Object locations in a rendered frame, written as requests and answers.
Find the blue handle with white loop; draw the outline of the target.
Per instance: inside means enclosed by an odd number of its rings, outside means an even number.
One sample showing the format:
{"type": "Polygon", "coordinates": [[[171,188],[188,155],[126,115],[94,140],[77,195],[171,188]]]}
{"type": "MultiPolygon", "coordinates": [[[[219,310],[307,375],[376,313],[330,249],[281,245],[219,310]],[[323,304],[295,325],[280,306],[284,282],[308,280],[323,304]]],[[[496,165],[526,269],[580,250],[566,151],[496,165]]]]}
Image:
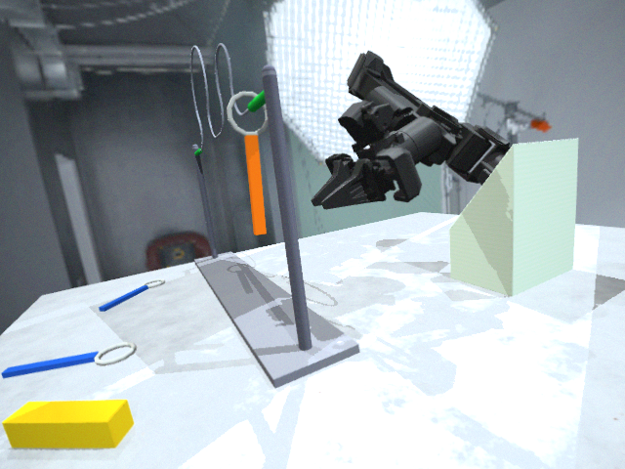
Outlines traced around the blue handle with white loop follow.
{"type": "Polygon", "coordinates": [[[25,374],[33,373],[33,372],[41,372],[41,371],[46,371],[46,370],[55,369],[55,368],[68,367],[68,366],[77,365],[81,363],[85,364],[89,362],[95,362],[96,364],[105,365],[105,364],[120,362],[120,361],[127,359],[128,356],[133,354],[136,349],[137,347],[134,343],[121,342],[121,343],[111,345],[108,348],[102,350],[101,352],[92,352],[92,353],[87,353],[87,354],[78,355],[74,357],[64,357],[64,358],[55,359],[51,361],[35,362],[31,364],[26,364],[26,365],[22,364],[22,365],[9,367],[8,369],[5,369],[1,374],[4,379],[8,377],[17,376],[17,375],[21,376],[21,375],[25,375],[25,374]],[[118,347],[123,347],[123,346],[131,346],[131,349],[128,352],[126,352],[126,354],[124,354],[123,356],[120,356],[113,360],[111,359],[100,360],[99,359],[101,355],[106,354],[110,350],[116,349],[118,347]]]}
{"type": "Polygon", "coordinates": [[[137,289],[127,293],[126,295],[124,295],[124,296],[122,296],[120,298],[117,298],[117,299],[115,299],[113,301],[110,301],[110,302],[100,306],[99,307],[99,311],[106,311],[106,310],[112,308],[113,306],[119,305],[119,304],[127,301],[128,299],[130,299],[130,298],[132,298],[132,297],[142,293],[143,291],[147,290],[148,288],[160,285],[160,284],[162,284],[164,282],[165,282],[164,278],[156,278],[156,279],[148,280],[145,283],[143,283],[143,285],[141,287],[139,287],[139,288],[137,288],[137,289]],[[160,281],[160,280],[162,280],[162,281],[160,281]],[[147,285],[148,283],[154,282],[154,281],[160,281],[160,282],[156,283],[156,284],[152,284],[152,285],[147,285]]]}

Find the yellow rectangular block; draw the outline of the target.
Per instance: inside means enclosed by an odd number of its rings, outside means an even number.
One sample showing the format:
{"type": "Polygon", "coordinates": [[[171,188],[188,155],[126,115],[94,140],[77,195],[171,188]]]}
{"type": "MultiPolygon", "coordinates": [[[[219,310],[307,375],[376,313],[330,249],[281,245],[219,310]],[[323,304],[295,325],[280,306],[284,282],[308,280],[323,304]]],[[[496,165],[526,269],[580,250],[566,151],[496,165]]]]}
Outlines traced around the yellow rectangular block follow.
{"type": "Polygon", "coordinates": [[[11,448],[116,448],[134,420],[128,400],[28,402],[2,425],[11,448]]]}

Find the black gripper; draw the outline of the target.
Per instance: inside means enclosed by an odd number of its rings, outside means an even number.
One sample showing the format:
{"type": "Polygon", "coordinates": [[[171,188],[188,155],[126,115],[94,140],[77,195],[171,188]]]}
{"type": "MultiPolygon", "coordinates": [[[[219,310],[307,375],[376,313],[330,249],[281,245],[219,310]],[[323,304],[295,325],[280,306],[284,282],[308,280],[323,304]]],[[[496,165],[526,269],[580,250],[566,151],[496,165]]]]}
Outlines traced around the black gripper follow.
{"type": "Polygon", "coordinates": [[[385,201],[385,193],[396,190],[397,201],[409,202],[420,192],[422,183],[415,165],[418,150],[412,139],[397,131],[396,138],[384,150],[375,153],[372,147],[350,154],[334,153],[325,159],[330,179],[312,198],[313,206],[332,209],[362,203],[385,201]]]}

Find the white loop with orange handle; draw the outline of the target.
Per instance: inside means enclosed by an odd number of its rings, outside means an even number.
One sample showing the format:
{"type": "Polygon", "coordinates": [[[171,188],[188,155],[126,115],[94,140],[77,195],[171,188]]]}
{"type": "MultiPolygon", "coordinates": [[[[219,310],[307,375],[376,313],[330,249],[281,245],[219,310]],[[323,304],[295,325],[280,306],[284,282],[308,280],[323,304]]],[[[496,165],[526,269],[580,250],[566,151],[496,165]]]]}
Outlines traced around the white loop with orange handle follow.
{"type": "Polygon", "coordinates": [[[254,235],[265,235],[267,232],[266,232],[258,136],[263,134],[268,128],[266,105],[262,105],[265,111],[265,122],[262,128],[260,128],[256,132],[246,132],[243,129],[238,127],[232,115],[232,108],[235,102],[240,100],[243,97],[244,98],[257,98],[258,95],[253,92],[240,92],[236,94],[235,96],[233,96],[230,99],[229,105],[227,107],[228,120],[231,126],[233,127],[233,129],[237,133],[243,135],[244,137],[254,235]]]}

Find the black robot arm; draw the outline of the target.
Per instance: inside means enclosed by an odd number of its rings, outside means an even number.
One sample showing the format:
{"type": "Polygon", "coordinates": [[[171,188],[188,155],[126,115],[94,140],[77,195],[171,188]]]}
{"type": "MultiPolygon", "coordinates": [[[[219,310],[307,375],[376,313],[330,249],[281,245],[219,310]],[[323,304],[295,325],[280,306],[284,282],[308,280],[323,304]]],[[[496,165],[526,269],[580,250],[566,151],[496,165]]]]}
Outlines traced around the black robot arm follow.
{"type": "Polygon", "coordinates": [[[355,140],[354,152],[369,145],[378,153],[400,131],[414,142],[417,164],[432,167],[445,160],[465,181],[482,186],[510,150],[510,143],[488,127],[459,122],[443,109],[425,104],[398,84],[383,58],[370,50],[359,54],[347,82],[349,93],[361,101],[353,103],[338,122],[355,140]],[[495,146],[469,172],[492,146],[488,140],[495,146]]]}

